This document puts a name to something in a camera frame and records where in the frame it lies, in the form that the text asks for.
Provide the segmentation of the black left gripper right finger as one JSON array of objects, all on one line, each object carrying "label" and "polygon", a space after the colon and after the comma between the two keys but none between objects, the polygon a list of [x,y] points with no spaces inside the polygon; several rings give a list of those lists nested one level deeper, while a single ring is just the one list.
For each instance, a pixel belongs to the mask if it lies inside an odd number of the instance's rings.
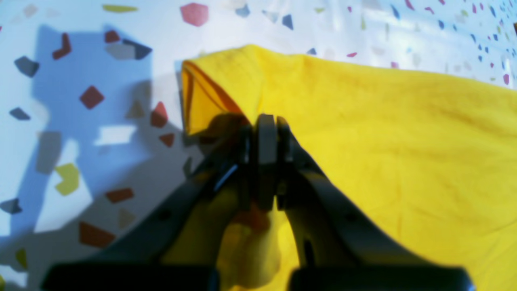
[{"label": "black left gripper right finger", "polygon": [[256,122],[256,201],[284,212],[299,269],[290,291],[470,291],[467,273],[410,252],[378,228],[299,145],[287,121]]}]

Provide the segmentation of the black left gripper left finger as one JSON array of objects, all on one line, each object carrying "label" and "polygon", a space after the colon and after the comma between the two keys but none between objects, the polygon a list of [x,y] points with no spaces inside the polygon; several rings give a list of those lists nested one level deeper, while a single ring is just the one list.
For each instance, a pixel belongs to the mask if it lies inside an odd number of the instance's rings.
[{"label": "black left gripper left finger", "polygon": [[44,291],[218,291],[225,229],[256,205],[254,129],[244,124],[131,232],[47,273]]}]

